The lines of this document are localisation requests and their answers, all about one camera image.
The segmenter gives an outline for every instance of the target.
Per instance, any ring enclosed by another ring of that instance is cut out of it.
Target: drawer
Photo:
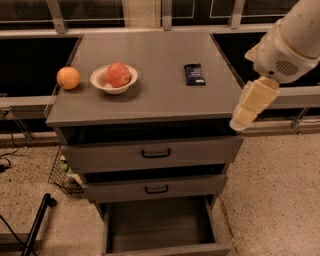
[[[220,193],[227,175],[198,175],[121,182],[89,183],[83,190],[89,201],[121,202]]]
[[[208,165],[233,162],[242,136],[63,146],[78,173]]]
[[[205,197],[102,205],[105,256],[224,256],[229,246],[215,240]]]

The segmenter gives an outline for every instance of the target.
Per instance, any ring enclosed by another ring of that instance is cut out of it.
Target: cabinet top
[[[119,95],[90,82],[96,69],[113,62],[134,67],[139,76]],[[187,86],[184,65],[198,63],[206,85]],[[208,32],[86,34],[71,66],[80,85],[59,91],[48,126],[229,118],[241,90]]]

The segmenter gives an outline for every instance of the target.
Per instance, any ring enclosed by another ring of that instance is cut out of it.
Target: bowl rim
[[[137,70],[136,70],[135,68],[133,68],[132,66],[129,66],[129,65],[126,65],[126,64],[125,64],[125,66],[129,69],[129,71],[130,71],[130,73],[131,73],[131,80],[130,80],[130,82],[127,83],[126,85],[121,86],[121,87],[118,87],[118,88],[113,88],[113,87],[108,87],[108,88],[106,88],[106,87],[103,87],[103,86],[101,86],[101,85],[99,85],[99,84],[97,84],[97,83],[94,83],[94,82],[93,82],[94,76],[95,76],[98,72],[101,72],[101,71],[104,70],[104,69],[105,69],[105,72],[106,72],[110,66],[111,66],[111,64],[105,65],[105,66],[102,66],[102,67],[96,69],[95,71],[93,71],[93,73],[91,74],[91,77],[90,77],[90,82],[91,82],[91,84],[93,84],[93,86],[95,86],[95,87],[98,88],[98,89],[104,90],[104,91],[116,92],[116,91],[121,91],[121,90],[123,90],[123,89],[128,88],[129,86],[131,86],[132,84],[134,84],[134,83],[137,81],[137,79],[138,79],[138,72],[137,72]]]

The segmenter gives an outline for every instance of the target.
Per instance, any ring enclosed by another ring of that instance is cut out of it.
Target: drawer handle
[[[163,189],[161,189],[161,190],[150,189],[150,188],[148,188],[147,186],[145,186],[144,189],[145,189],[146,193],[147,193],[147,194],[150,194],[150,195],[152,195],[152,194],[163,194],[163,193],[167,193],[167,192],[168,192],[169,186],[166,185],[166,186],[163,187]]]
[[[164,154],[147,154],[144,150],[141,151],[141,154],[144,158],[163,158],[171,155],[170,148],[167,149],[167,152]]]

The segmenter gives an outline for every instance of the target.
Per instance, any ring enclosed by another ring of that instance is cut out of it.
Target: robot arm
[[[319,10],[319,0],[300,0],[246,53],[260,78],[242,90],[232,129],[243,131],[277,98],[280,83],[294,82],[319,64]]]

